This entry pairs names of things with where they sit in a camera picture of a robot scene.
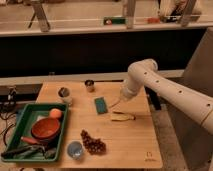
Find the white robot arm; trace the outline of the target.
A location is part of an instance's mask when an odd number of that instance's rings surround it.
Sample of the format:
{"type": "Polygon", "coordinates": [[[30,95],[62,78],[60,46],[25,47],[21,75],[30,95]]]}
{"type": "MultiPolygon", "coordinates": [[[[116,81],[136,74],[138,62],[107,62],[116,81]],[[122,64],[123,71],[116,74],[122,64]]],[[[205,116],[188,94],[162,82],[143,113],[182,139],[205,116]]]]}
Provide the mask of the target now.
{"type": "Polygon", "coordinates": [[[130,100],[142,86],[148,87],[213,135],[213,98],[160,76],[156,73],[157,69],[153,59],[132,63],[128,67],[120,98],[130,100]]]}

